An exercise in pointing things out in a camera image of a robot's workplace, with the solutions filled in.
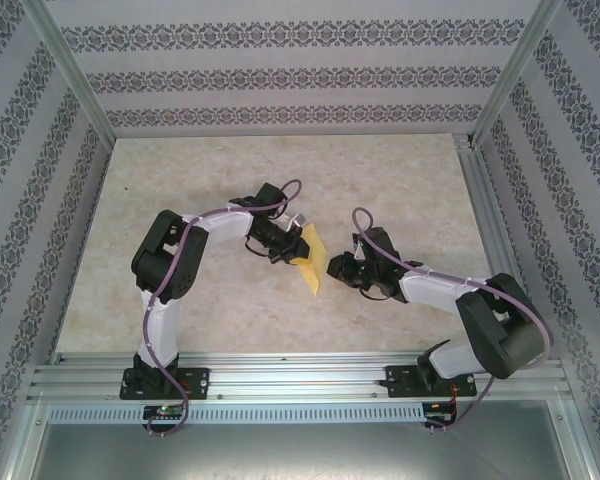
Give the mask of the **long aluminium mounting rail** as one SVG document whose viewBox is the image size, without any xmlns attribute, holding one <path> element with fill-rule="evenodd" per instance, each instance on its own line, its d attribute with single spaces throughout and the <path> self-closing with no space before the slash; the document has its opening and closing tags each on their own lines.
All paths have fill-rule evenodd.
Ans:
<svg viewBox="0 0 600 480">
<path fill-rule="evenodd" d="M 414 352 L 181 354 L 182 367 L 207 368 L 210 403 L 386 402 L 380 381 L 389 365 L 415 363 Z M 35 368 L 29 404 L 117 404 L 123 353 L 63 353 Z"/>
</svg>

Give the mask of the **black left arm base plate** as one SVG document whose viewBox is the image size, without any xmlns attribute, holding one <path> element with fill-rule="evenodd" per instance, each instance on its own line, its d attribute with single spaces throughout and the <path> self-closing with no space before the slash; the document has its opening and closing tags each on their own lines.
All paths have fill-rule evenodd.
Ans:
<svg viewBox="0 0 600 480">
<path fill-rule="evenodd" d="M 208 369 L 178 368 L 170 375 L 189 399 L 207 398 L 210 377 Z M 182 394 L 157 368 L 150 368 L 147 372 L 128 368 L 123 373 L 119 397 L 122 400 L 181 400 Z"/>
</svg>

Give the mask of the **yellow paper sheet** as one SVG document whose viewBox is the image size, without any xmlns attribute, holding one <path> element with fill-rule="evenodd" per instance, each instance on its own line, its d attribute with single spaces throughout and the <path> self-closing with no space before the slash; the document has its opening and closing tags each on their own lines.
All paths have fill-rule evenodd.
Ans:
<svg viewBox="0 0 600 480">
<path fill-rule="evenodd" d="M 309 289 L 316 296 L 328 261 L 327 250 L 313 223 L 303 228 L 301 239 L 307 243 L 309 254 L 307 259 L 300 258 L 295 261 L 295 264 L 298 266 Z"/>
</svg>

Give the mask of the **small controller circuit board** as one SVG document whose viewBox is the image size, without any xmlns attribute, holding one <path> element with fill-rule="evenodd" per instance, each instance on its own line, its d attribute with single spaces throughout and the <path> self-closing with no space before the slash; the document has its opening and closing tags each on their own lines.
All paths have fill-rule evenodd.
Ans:
<svg viewBox="0 0 600 480">
<path fill-rule="evenodd" d="M 179 421 L 182 419 L 184 411 L 185 409 L 181 405 L 145 406 L 143 409 L 143 419 L 146 421 Z"/>
<path fill-rule="evenodd" d="M 425 417 L 432 422 L 453 423 L 457 418 L 457 405 L 455 403 L 425 403 L 423 405 Z"/>
</svg>

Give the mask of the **aluminium frame post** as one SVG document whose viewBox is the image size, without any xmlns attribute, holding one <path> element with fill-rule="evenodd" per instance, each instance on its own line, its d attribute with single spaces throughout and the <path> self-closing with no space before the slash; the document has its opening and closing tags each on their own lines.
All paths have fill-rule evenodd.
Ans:
<svg viewBox="0 0 600 480">
<path fill-rule="evenodd" d="M 507 60 L 494 89 L 482 109 L 474 129 L 468 135 L 471 146 L 477 150 L 485 141 L 510 93 L 533 56 L 544 32 L 553 20 L 562 0 L 539 0 L 521 33 L 511 56 Z"/>
<path fill-rule="evenodd" d="M 45 0 L 19 0 L 41 40 L 52 55 L 68 86 L 85 110 L 106 150 L 112 153 L 116 134 Z"/>
<path fill-rule="evenodd" d="M 558 399 L 547 405 L 570 480 L 600 480 L 600 469 L 575 402 Z"/>
<path fill-rule="evenodd" d="M 31 480 L 42 445 L 50 407 L 25 405 L 8 450 L 0 480 Z"/>
</svg>

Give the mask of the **grey sheet metal panel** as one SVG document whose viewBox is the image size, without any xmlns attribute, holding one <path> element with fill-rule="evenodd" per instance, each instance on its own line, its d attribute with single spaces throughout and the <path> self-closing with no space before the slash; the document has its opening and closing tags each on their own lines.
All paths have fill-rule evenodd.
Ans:
<svg viewBox="0 0 600 480">
<path fill-rule="evenodd" d="M 571 480 L 556 440 L 430 434 L 408 424 L 51 425 L 32 480 Z"/>
</svg>

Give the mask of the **aluminium side frame rail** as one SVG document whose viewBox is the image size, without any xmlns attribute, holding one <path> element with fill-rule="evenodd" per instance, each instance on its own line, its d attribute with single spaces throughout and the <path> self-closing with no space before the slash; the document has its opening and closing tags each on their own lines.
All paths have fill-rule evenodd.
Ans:
<svg viewBox="0 0 600 480">
<path fill-rule="evenodd" d="M 453 134 L 452 140 L 489 268 L 489 274 L 479 274 L 478 278 L 506 273 L 526 290 L 481 152 L 474 148 L 468 135 Z"/>
</svg>

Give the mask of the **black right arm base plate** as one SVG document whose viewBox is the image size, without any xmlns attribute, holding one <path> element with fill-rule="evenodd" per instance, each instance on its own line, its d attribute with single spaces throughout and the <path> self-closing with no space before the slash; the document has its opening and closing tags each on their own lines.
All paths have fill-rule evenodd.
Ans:
<svg viewBox="0 0 600 480">
<path fill-rule="evenodd" d="M 469 374 L 451 379 L 439 376 L 433 369 L 421 365 L 387 366 L 386 379 L 379 385 L 390 398 L 475 397 L 476 384 Z"/>
</svg>

